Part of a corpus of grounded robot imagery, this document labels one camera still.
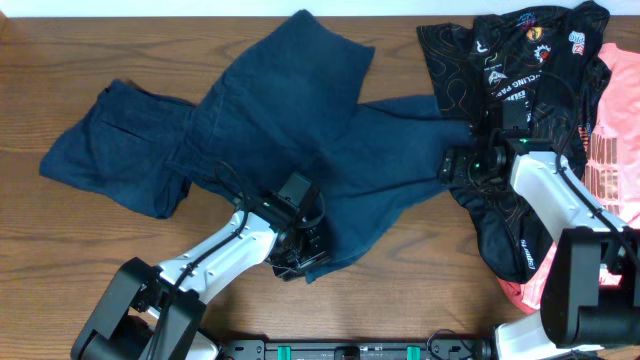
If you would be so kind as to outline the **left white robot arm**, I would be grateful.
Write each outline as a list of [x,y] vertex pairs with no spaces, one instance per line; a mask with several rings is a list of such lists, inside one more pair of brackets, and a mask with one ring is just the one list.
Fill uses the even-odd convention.
[[330,257],[316,220],[285,200],[241,205],[218,232],[151,266],[138,257],[115,273],[71,348],[74,359],[214,359],[200,331],[207,304],[266,262],[288,281]]

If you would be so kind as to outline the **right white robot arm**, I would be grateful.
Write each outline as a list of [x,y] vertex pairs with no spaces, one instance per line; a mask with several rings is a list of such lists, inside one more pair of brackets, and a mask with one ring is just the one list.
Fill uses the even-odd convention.
[[548,140],[453,147],[447,185],[484,180],[523,197],[557,246],[539,311],[495,328],[478,359],[560,359],[639,342],[639,232],[599,205]]

